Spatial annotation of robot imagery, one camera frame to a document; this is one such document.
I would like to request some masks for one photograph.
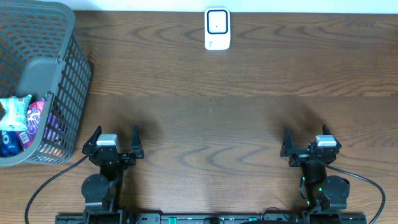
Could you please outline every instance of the wooden table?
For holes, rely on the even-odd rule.
[[[76,12],[77,35],[95,65],[70,162],[0,169],[0,222],[22,223],[48,178],[82,158],[97,125],[129,150],[139,125],[146,158],[124,176],[133,211],[262,212],[303,207],[299,168],[279,157],[283,129],[305,144],[326,123],[343,148],[333,165],[379,183],[398,214],[398,18],[351,14],[232,14],[231,47],[207,51],[203,13]],[[34,201],[31,223],[84,209],[85,161]],[[375,187],[351,177],[347,212],[368,221]]]

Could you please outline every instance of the white wall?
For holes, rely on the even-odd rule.
[[[42,0],[74,10],[204,12],[223,6],[231,12],[398,13],[398,0]]]

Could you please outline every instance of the snack package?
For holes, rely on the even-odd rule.
[[[21,151],[19,147],[19,141],[17,134],[14,131],[1,131],[2,144],[1,144],[1,156],[15,156]]]
[[[29,106],[32,95],[22,98],[15,96],[7,99],[0,99],[6,114],[0,121],[0,130],[3,131],[24,131],[27,130],[26,109]]]
[[[40,116],[42,115],[42,111],[44,108],[44,99],[40,99],[35,103],[32,103],[27,109],[27,130],[26,131],[17,131],[17,137],[22,147],[27,149],[36,137],[37,131],[39,129]],[[50,116],[47,120],[48,124],[51,126],[58,128],[59,119],[57,119],[54,115],[50,113]],[[54,141],[59,138],[59,134],[53,134],[51,129],[45,128],[45,135],[48,140]]]

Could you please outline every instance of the basket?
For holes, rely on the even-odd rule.
[[[72,157],[92,79],[74,28],[75,15],[64,4],[0,0],[0,97],[45,99],[32,145],[0,157],[0,166]]]

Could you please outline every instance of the black cable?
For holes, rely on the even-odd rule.
[[[360,176],[360,175],[357,175],[357,174],[353,174],[352,172],[348,172],[348,171],[345,171],[345,170],[341,170],[341,169],[336,168],[336,167],[329,166],[328,164],[326,164],[326,163],[322,162],[321,160],[319,160],[317,156],[314,156],[314,157],[315,157],[315,159],[318,161],[318,163],[321,164],[322,166],[324,166],[324,167],[326,167],[326,168],[329,168],[329,169],[331,169],[331,170],[337,171],[337,172],[341,172],[341,173],[343,173],[343,174],[350,175],[350,176],[352,176],[352,177],[356,177],[356,178],[358,178],[358,179],[360,179],[360,180],[363,180],[363,181],[365,181],[365,182],[368,182],[369,184],[371,184],[371,185],[377,187],[377,189],[380,190],[380,193],[381,193],[381,205],[380,205],[380,208],[379,208],[379,210],[377,211],[376,215],[375,215],[375,216],[372,218],[372,220],[369,222],[369,224],[373,224],[373,223],[377,220],[377,218],[379,218],[379,215],[380,215],[381,212],[383,211],[384,204],[386,203],[386,194],[384,193],[383,189],[382,189],[377,183],[375,183],[375,182],[369,180],[368,178],[365,178],[365,177]]]
[[[262,214],[261,214],[261,220],[264,220],[264,215],[267,213],[268,210],[271,210],[271,209],[280,211],[280,213],[286,218],[286,220],[287,220],[287,221],[290,221],[290,219],[287,218],[287,216],[282,212],[282,210],[279,209],[279,208],[277,208],[277,207],[269,207],[269,208],[265,209],[265,210],[262,212]]]
[[[307,212],[307,214],[304,216],[305,222],[310,223],[310,215],[315,211],[315,209],[317,209],[317,206],[318,206],[318,205],[319,205],[319,203],[318,203],[316,206],[312,207],[312,208]]]
[[[74,165],[70,166],[69,168],[66,168],[65,170],[59,172],[58,174],[56,174],[55,176],[49,178],[48,181],[46,181],[44,184],[42,184],[37,190],[36,192],[33,194],[33,196],[30,198],[29,203],[26,205],[26,209],[25,209],[25,224],[29,224],[29,219],[28,219],[28,214],[29,214],[29,209],[30,206],[32,205],[33,200],[35,200],[36,196],[40,193],[41,190],[43,190],[43,188],[49,184],[51,181],[53,181],[54,179],[56,179],[57,177],[61,176],[62,174],[70,171],[71,169],[75,168],[77,165],[81,164],[81,162],[83,162],[85,159],[87,159],[88,156],[83,157],[82,159],[80,159],[79,161],[77,161]]]

